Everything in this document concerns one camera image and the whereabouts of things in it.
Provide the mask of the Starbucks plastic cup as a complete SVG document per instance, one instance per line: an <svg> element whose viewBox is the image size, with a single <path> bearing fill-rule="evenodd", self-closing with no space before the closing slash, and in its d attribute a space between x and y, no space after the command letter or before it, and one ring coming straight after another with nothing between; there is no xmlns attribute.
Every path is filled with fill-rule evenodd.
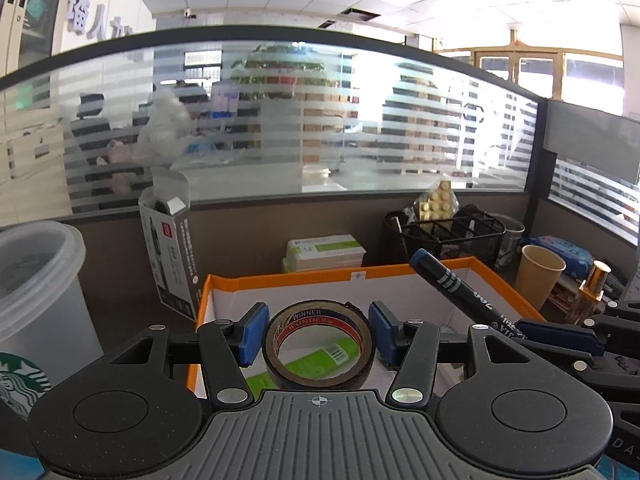
<svg viewBox="0 0 640 480"><path fill-rule="evenodd" d="M103 354L79 281L85 258L80 232L63 223L1 233L1 402L21 419Z"/></svg>

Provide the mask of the blue black marker pen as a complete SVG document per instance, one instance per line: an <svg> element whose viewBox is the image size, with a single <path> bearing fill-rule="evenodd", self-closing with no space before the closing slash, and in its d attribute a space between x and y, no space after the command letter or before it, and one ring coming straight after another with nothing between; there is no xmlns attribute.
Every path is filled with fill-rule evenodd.
<svg viewBox="0 0 640 480"><path fill-rule="evenodd" d="M428 284L446 297L475 324L487 325L509 338L525 335L472 287L425 249L418 249L410 266Z"/></svg>

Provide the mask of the yellow building block plate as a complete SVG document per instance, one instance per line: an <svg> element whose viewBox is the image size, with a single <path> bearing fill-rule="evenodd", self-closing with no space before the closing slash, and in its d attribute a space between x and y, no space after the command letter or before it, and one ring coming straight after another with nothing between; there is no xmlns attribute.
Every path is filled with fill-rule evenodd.
<svg viewBox="0 0 640 480"><path fill-rule="evenodd" d="M458 209L459 202L448 179L437 181L413 203L418 221L451 220Z"/></svg>

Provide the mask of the brown paper cup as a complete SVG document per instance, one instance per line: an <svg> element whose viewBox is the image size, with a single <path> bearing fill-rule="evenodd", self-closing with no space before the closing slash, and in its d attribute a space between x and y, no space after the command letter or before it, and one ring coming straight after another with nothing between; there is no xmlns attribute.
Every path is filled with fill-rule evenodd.
<svg viewBox="0 0 640 480"><path fill-rule="evenodd" d="M525 245L514 288L533 308L540 310L565 269L565 261L551 250Z"/></svg>

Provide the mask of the orange cardboard box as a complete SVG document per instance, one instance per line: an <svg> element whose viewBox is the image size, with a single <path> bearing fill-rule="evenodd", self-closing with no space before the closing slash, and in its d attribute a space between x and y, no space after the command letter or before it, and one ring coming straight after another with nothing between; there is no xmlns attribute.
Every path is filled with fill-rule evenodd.
<svg viewBox="0 0 640 480"><path fill-rule="evenodd" d="M231 363L241 369L234 391L252 400L269 389L404 392L412 376L396 370L417 360L427 367L427 378L416 387L425 401L437 373L439 337L464 337L475 322L447 292L509 325L540 317L478 260L447 260L443 266L445 278L434 284L406 264L251 278L211 275L198 329L220 330Z"/></svg>

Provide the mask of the grey tall product box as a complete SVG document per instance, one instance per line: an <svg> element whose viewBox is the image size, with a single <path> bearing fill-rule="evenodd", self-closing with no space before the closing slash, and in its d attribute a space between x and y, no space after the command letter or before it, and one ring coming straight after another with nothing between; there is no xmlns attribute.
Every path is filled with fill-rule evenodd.
<svg viewBox="0 0 640 480"><path fill-rule="evenodd" d="M153 167L151 174L152 185L138 205L160 303L195 322L202 280L190 227L189 182L164 167Z"/></svg>

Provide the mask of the green white flat box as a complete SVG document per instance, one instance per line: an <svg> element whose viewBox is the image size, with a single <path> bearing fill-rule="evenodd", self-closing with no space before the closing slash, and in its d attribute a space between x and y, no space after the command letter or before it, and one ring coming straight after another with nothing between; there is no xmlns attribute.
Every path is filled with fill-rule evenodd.
<svg viewBox="0 0 640 480"><path fill-rule="evenodd" d="M359 268L366 253L350 234L289 240L282 269L292 273Z"/></svg>

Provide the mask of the brown tape roll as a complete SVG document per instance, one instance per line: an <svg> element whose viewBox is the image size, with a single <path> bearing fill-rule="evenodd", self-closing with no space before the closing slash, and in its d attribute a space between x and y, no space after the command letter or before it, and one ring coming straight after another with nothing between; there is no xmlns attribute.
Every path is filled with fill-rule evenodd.
<svg viewBox="0 0 640 480"><path fill-rule="evenodd" d="M285 368L286 363L345 337L359 347L359 358L346 372L328 379L308 379ZM370 374L375 338L366 315L349 302L305 300L271 319L262 340L262 356L279 389L352 390L362 387Z"/></svg>

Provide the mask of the glass jar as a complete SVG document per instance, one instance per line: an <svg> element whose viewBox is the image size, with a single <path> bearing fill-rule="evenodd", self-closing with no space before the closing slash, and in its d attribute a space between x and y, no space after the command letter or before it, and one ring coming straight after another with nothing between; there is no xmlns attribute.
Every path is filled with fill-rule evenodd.
<svg viewBox="0 0 640 480"><path fill-rule="evenodd" d="M502 243L496 261L496 266L503 268L512 262L525 231L525 226L505 214L495 214L493 212L491 215L504 226Z"/></svg>

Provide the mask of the black mesh desk organizer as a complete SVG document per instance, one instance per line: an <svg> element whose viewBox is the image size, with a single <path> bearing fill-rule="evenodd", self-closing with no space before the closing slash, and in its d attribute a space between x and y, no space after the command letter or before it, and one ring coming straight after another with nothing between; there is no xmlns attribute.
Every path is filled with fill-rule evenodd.
<svg viewBox="0 0 640 480"><path fill-rule="evenodd" d="M383 219L375 261L408 263L423 248L439 260L474 257L493 266L505 232L500 220L473 204L450 219L418 220L409 209L392 211Z"/></svg>

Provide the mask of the gold copper coil spool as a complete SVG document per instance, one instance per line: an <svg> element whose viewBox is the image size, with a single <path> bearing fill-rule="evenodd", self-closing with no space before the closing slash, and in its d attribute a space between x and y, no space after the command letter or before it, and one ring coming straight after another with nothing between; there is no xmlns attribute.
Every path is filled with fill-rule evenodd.
<svg viewBox="0 0 640 480"><path fill-rule="evenodd" d="M593 314L603 297L603 289L611 268L603 261L594 260L588 276L578 287L574 301L567 312L570 324L580 325Z"/></svg>

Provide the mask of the blue wet wipes pack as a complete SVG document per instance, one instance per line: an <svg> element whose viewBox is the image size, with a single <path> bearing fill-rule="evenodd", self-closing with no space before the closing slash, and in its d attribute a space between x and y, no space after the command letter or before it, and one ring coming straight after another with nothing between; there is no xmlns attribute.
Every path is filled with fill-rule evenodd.
<svg viewBox="0 0 640 480"><path fill-rule="evenodd" d="M524 237L521 246L535 245L546 248L561 257L566 263L564 274L574 280L584 280L593 264L593 255L587 249L581 248L557 236L541 235Z"/></svg>

